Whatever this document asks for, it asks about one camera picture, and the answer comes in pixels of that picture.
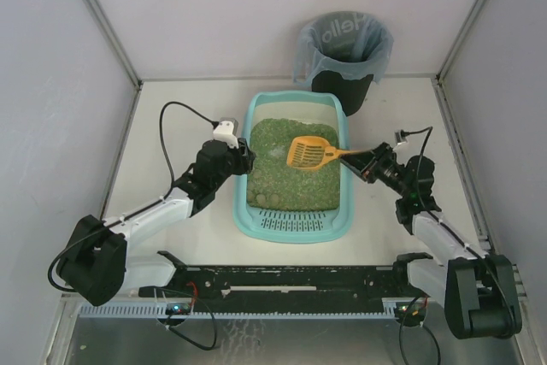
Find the orange litter scoop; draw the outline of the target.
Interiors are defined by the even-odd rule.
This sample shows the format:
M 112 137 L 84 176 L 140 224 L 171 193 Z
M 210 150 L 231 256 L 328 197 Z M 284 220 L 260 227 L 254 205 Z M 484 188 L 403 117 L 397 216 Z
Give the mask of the orange litter scoop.
M 301 171 L 318 171 L 331 163 L 341 163 L 344 156 L 364 154 L 366 150 L 345 150 L 320 136 L 298 136 L 291 141 L 286 165 Z

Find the teal cat litter box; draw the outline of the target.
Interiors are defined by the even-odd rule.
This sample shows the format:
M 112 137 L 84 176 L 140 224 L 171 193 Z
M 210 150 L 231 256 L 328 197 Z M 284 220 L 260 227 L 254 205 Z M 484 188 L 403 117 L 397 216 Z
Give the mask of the teal cat litter box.
M 338 144 L 350 145 L 348 119 L 341 103 L 332 94 L 311 91 L 261 92 L 253 97 L 244 119 L 242 135 L 250 145 L 252 128 L 265 119 L 289 119 L 302 123 L 325 124 L 338 134 Z M 355 201 L 350 171 L 340 165 L 340 195 L 337 209 L 326 211 L 281 211 L 249 206 L 247 179 L 235 179 L 233 217 L 238 228 L 252 238 L 288 244 L 333 241 L 347 233 L 353 221 Z

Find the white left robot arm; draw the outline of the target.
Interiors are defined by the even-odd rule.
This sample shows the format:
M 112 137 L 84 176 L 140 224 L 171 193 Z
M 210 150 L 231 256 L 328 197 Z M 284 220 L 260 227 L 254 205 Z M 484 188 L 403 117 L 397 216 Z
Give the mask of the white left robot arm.
M 93 215 L 81 218 L 48 268 L 50 284 L 80 294 L 93 306 L 107 303 L 129 278 L 126 265 L 131 247 L 203 211 L 226 180 L 250 173 L 255 158 L 245 138 L 237 138 L 234 147 L 209 140 L 165 196 L 110 221 Z

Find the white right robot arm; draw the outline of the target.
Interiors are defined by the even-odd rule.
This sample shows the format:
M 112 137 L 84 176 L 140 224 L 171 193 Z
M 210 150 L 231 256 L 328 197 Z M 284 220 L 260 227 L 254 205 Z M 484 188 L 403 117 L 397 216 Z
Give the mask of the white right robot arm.
M 286 156 L 288 168 L 308 174 L 333 161 L 360 180 L 380 181 L 398 194 L 397 221 L 429 251 L 400 255 L 394 266 L 406 286 L 425 292 L 444 307 L 455 337 L 506 339 L 521 331 L 511 262 L 502 255 L 476 251 L 445 222 L 432 196 L 432 160 L 419 154 L 401 165 L 387 143 L 371 150 L 339 150 L 315 136 L 294 138 Z

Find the green litter pellets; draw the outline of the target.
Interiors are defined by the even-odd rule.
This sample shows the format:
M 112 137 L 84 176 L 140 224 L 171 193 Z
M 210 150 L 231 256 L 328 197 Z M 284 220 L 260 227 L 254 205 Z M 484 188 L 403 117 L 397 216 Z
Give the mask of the green litter pellets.
M 286 157 L 291 141 L 298 136 L 326 138 L 338 144 L 338 134 L 325 124 L 302 123 L 289 119 L 265 119 L 250 133 L 250 149 L 256 154 L 248 175 L 246 199 L 251 207 L 281 211 L 326 211 L 337 209 L 340 195 L 340 165 L 335 162 L 318 171 L 289 168 Z M 260 206 L 256 195 L 264 194 L 267 203 Z M 277 207 L 268 205 L 268 197 L 280 196 Z

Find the black trash bin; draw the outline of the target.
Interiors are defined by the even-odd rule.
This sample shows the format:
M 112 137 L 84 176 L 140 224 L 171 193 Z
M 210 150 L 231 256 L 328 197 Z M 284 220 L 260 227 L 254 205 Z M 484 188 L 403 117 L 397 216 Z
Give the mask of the black trash bin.
M 339 74 L 326 71 L 313 79 L 312 90 L 332 93 L 340 101 L 344 113 L 351 116 L 361 108 L 372 82 L 370 75 L 358 80 L 345 80 Z

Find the blue plastic bin liner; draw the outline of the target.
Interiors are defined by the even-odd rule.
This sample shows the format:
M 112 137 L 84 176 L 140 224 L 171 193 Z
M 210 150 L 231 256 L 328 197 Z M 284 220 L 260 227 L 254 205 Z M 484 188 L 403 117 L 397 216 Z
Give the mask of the blue plastic bin liner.
M 378 83 L 390 61 L 394 38 L 375 16 L 356 11 L 336 11 L 306 24 L 297 36 L 292 80 L 310 87 L 322 72 L 345 80 L 367 76 Z

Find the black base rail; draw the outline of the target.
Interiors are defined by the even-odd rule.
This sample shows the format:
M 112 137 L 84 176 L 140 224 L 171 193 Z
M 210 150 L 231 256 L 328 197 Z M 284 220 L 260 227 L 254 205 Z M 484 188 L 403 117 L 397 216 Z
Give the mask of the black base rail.
M 197 296 L 199 303 L 209 300 L 332 303 L 350 297 L 372 302 L 425 295 L 409 284 L 397 263 L 392 266 L 190 265 L 178 267 L 165 287 L 169 297 L 182 291 Z

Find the aluminium frame post left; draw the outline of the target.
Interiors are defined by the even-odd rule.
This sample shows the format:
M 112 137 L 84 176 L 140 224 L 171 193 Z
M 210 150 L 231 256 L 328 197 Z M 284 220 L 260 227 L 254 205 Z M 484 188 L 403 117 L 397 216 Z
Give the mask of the aluminium frame post left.
M 97 24 L 97 27 L 103 35 L 106 43 L 114 54 L 115 59 L 121 65 L 125 75 L 129 79 L 135 91 L 139 91 L 143 81 L 139 78 L 138 73 L 133 66 L 131 59 L 122 42 L 120 41 L 114 27 L 112 26 L 100 0 L 82 0 L 84 5 L 89 10 L 91 17 Z

